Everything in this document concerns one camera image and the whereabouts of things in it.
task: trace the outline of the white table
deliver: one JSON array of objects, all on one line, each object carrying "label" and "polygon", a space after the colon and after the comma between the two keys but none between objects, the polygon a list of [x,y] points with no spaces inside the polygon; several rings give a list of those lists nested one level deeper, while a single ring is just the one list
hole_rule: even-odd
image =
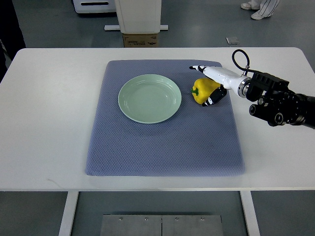
[{"label": "white table", "polygon": [[[315,189],[315,131],[305,126],[270,127],[267,122],[249,115],[251,102],[232,92],[230,97],[246,166],[243,175],[91,177],[85,174],[100,86],[109,61],[212,60],[241,74],[231,59],[235,49],[21,50],[0,84],[0,190],[70,191],[71,203],[71,199],[76,200],[77,191],[237,190],[246,193],[246,190]],[[289,88],[296,93],[315,96],[315,74],[299,49],[243,50],[251,59],[251,69],[290,81]],[[237,54],[236,59],[245,66],[242,54]]]}]

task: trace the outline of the pepper stem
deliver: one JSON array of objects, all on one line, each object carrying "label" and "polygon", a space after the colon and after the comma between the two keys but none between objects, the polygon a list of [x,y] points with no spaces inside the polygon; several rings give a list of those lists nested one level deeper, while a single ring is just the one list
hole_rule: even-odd
[{"label": "pepper stem", "polygon": [[199,95],[199,91],[198,91],[198,88],[196,88],[196,90],[193,90],[193,88],[190,90],[192,93],[196,93],[196,96]]}]

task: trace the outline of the metal plate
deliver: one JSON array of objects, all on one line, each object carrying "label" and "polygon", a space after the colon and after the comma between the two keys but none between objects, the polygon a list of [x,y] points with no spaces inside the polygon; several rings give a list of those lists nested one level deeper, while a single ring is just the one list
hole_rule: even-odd
[{"label": "metal plate", "polygon": [[229,45],[233,45],[233,44],[240,44],[240,41],[238,40],[237,37],[229,37],[226,38],[226,41]]},{"label": "metal plate", "polygon": [[161,236],[160,215],[103,215],[100,236]]},{"label": "metal plate", "polygon": [[103,215],[100,236],[223,236],[220,215]]},{"label": "metal plate", "polygon": [[164,215],[163,236],[223,236],[220,215]]}]

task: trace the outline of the cardboard box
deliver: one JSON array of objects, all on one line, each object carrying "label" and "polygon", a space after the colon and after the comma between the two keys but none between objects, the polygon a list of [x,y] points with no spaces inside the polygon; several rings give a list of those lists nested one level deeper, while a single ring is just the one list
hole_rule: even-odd
[{"label": "cardboard box", "polygon": [[123,33],[125,48],[157,48],[158,34],[157,33]]}]

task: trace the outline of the table leg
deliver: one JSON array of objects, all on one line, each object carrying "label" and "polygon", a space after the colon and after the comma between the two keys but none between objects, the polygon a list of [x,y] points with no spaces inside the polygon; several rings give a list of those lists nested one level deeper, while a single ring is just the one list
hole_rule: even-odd
[{"label": "table leg", "polygon": [[77,191],[68,192],[63,211],[63,219],[60,225],[59,236],[71,235],[72,223],[77,206],[78,195],[79,192]]},{"label": "table leg", "polygon": [[240,191],[247,232],[249,236],[260,236],[252,194],[250,191]]}]

